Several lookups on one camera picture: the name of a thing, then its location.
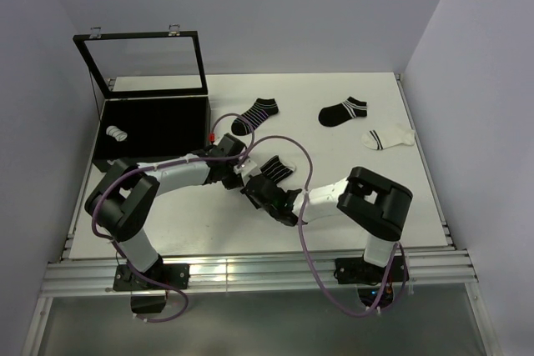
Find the black white-striped sock white toe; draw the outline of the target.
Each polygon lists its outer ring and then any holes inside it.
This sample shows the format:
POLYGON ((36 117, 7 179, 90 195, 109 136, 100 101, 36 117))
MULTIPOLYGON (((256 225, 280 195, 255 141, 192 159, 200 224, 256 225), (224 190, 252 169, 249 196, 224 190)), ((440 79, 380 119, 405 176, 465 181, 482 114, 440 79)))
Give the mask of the black white-striped sock white toe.
POLYGON ((295 172, 296 166, 281 159, 279 155, 275 155, 262 165, 259 170, 267 179, 278 184, 290 177, 295 172))

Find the white sock black thin stripes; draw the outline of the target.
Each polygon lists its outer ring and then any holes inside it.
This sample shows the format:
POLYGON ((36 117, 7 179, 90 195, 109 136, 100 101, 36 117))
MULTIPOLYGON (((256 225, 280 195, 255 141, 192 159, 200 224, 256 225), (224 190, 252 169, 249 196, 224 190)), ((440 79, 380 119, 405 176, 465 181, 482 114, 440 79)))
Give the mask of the white sock black thin stripes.
POLYGON ((114 125, 108 126, 105 133, 118 143, 124 142, 128 137, 128 134, 124 130, 114 125))

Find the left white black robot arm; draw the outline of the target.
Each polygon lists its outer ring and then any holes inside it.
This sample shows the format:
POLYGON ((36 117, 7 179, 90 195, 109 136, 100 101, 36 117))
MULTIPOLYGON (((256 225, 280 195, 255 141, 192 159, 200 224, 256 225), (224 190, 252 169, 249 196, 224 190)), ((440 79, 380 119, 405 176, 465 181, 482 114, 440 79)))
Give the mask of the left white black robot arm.
POLYGON ((93 233, 117 246, 142 288, 169 285, 169 271, 144 231, 154 200, 193 186, 221 182, 233 187, 237 183, 234 167, 245 149, 243 142, 226 133, 216 144, 180 158, 159 163, 115 161, 84 205, 93 233))

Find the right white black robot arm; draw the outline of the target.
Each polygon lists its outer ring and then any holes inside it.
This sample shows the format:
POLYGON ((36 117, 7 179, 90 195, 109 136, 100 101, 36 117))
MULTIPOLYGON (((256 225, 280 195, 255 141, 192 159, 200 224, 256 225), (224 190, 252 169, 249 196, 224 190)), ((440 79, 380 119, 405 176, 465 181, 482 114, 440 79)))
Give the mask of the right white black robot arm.
POLYGON ((285 191, 262 175, 253 176, 241 193, 285 226, 341 215, 355 222, 368 234, 360 264, 363 275, 372 281, 389 272, 390 255, 401 239, 413 199, 410 189, 363 167, 310 191, 285 191))

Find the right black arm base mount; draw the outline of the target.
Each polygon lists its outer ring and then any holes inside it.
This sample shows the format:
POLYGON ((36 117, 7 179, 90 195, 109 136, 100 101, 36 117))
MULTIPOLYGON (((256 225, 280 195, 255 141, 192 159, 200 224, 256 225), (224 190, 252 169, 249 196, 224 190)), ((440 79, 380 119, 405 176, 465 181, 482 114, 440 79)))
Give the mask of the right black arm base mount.
MULTIPOLYGON (((363 285, 357 293, 366 308, 377 298, 385 268, 379 268, 360 258, 336 258, 334 277, 340 285, 363 285)), ((377 304, 376 310, 381 311, 391 306, 406 289, 410 275, 402 256, 395 256, 386 280, 384 292, 377 304)))

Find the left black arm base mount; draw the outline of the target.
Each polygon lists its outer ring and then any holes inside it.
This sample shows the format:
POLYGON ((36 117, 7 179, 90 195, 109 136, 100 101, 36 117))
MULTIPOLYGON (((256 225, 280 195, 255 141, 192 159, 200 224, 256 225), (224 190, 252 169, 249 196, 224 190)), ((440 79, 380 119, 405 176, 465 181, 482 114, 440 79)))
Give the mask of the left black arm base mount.
POLYGON ((164 311, 173 289, 185 290, 189 285, 189 265, 186 263, 163 264, 156 274, 140 277, 127 264, 120 264, 115 271, 112 290, 130 293, 130 308, 137 315, 155 315, 164 311))

